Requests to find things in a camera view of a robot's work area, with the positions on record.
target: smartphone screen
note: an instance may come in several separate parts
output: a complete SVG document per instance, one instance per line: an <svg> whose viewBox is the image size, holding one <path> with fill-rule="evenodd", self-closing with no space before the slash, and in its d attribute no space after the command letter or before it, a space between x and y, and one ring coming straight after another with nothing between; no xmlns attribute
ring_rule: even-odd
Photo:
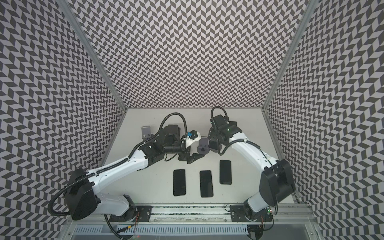
<svg viewBox="0 0 384 240"><path fill-rule="evenodd" d="M225 185L232 184L231 161L220 160L220 183Z"/></svg>
<svg viewBox="0 0 384 240"><path fill-rule="evenodd" d="M200 196L213 197L212 173L209 170L200 171Z"/></svg>
<svg viewBox="0 0 384 240"><path fill-rule="evenodd" d="M173 171L173 196L185 195L185 169L176 169Z"/></svg>

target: patterned wall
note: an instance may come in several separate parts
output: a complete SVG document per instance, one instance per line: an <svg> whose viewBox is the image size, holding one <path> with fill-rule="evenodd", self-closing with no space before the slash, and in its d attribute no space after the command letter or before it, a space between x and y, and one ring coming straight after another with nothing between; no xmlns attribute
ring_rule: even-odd
<svg viewBox="0 0 384 240"><path fill-rule="evenodd" d="M69 0L126 106L262 106L308 0Z"/></svg>
<svg viewBox="0 0 384 240"><path fill-rule="evenodd" d="M384 239L384 1L320 1L268 109L327 239Z"/></svg>
<svg viewBox="0 0 384 240"><path fill-rule="evenodd" d="M2 0L0 31L0 238L54 238L48 200L98 165L122 111L54 0Z"/></svg>

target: gray panel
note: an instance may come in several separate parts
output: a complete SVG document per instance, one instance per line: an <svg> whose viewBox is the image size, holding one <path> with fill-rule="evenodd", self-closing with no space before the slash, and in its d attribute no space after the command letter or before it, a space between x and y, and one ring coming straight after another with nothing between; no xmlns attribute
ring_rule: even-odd
<svg viewBox="0 0 384 240"><path fill-rule="evenodd" d="M327 239L384 239L384 1L321 1L267 113Z"/></svg>
<svg viewBox="0 0 384 240"><path fill-rule="evenodd" d="M129 108L261 107L308 0L71 0Z"/></svg>
<svg viewBox="0 0 384 240"><path fill-rule="evenodd" d="M0 32L0 238L55 238L48 201L98 166L122 110L53 0L2 1Z"/></svg>

